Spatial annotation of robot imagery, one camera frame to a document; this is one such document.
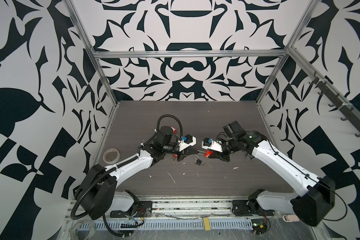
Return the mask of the red padlock long shackle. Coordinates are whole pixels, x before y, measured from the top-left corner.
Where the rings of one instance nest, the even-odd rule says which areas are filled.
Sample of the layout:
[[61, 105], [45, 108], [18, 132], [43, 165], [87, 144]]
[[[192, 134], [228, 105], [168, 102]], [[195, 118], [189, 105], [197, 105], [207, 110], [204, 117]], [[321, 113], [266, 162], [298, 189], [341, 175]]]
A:
[[203, 155], [205, 158], [212, 158], [214, 153], [213, 151], [198, 151], [198, 154]]

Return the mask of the yellow tape piece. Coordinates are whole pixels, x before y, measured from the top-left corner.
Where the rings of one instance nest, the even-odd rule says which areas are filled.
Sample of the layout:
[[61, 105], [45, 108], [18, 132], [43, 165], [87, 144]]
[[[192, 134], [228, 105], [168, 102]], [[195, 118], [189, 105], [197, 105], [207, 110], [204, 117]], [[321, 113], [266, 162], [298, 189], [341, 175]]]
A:
[[204, 223], [205, 231], [210, 231], [211, 230], [210, 219], [208, 217], [203, 218], [203, 223]]

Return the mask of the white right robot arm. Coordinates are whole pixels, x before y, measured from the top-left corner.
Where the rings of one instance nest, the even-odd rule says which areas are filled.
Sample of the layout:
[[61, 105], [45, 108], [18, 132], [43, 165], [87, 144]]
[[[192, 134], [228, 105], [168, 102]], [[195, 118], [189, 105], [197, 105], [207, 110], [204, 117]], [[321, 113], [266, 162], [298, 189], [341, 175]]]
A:
[[319, 177], [306, 170], [275, 147], [258, 131], [246, 131], [234, 121], [223, 127], [227, 140], [204, 138], [202, 148], [206, 157], [230, 161], [239, 151], [266, 164], [293, 189], [292, 193], [256, 190], [248, 198], [248, 210], [279, 211], [298, 217], [303, 223], [316, 227], [335, 206], [335, 182], [328, 176]]

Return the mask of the aluminium cage frame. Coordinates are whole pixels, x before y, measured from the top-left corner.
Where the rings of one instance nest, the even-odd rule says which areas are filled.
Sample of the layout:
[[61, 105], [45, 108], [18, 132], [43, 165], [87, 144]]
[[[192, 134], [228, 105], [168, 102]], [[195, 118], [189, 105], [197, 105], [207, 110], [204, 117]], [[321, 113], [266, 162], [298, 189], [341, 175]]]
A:
[[282, 150], [360, 199], [359, 132], [310, 86], [360, 111], [360, 1], [71, 1], [117, 101], [257, 102]]

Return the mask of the small black padlock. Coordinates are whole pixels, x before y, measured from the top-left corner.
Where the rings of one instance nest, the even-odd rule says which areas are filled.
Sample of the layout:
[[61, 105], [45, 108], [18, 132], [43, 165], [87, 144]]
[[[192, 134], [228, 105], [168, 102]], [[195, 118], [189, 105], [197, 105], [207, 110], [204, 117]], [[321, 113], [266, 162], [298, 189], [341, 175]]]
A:
[[194, 156], [195, 164], [200, 166], [202, 164], [202, 161], [198, 158], [198, 156]]

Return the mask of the wall hook rack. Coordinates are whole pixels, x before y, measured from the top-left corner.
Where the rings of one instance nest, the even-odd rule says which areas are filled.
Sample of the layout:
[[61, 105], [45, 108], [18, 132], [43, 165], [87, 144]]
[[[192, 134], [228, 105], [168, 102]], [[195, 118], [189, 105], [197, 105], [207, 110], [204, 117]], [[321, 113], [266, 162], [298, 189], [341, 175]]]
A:
[[317, 76], [317, 72], [309, 75], [312, 81], [310, 86], [315, 85], [320, 91], [318, 92], [319, 98], [317, 101], [317, 111], [320, 113], [320, 101], [325, 96], [330, 103], [329, 108], [340, 111], [344, 116], [341, 120], [350, 122], [353, 127], [359, 132], [355, 134], [357, 138], [360, 138], [360, 111], [353, 105], [346, 97], [337, 90], [334, 85], [327, 79], [321, 79]]

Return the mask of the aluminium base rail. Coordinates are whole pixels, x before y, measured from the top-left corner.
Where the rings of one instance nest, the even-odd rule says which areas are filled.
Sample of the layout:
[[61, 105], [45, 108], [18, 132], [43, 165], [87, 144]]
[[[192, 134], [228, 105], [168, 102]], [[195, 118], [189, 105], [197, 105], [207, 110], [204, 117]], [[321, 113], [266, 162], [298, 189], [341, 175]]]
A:
[[121, 208], [122, 200], [116, 197], [110, 208], [95, 215], [91, 223], [82, 229], [97, 230], [110, 227], [113, 230], [201, 230], [203, 218], [210, 219], [211, 230], [239, 229], [266, 231], [270, 220], [281, 215], [273, 210], [265, 213], [244, 212], [246, 198], [207, 198], [190, 196], [157, 197], [139, 196], [138, 203], [128, 210]]

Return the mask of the tape roll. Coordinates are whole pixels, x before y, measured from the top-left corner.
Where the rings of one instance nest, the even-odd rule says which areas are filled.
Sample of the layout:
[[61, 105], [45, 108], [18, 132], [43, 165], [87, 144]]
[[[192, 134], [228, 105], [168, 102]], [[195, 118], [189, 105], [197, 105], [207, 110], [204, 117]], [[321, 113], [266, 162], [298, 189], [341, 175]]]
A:
[[117, 149], [109, 149], [103, 154], [103, 161], [107, 165], [113, 165], [120, 160], [120, 152]]

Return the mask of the small metal clip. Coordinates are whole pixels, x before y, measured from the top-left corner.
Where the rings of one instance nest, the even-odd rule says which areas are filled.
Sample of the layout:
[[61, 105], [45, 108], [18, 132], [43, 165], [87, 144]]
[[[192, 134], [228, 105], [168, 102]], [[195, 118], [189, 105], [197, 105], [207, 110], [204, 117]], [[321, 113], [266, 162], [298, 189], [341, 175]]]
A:
[[245, 156], [245, 161], [250, 161], [254, 158], [254, 156], [249, 153], [249, 152], [246, 152], [246, 156]]

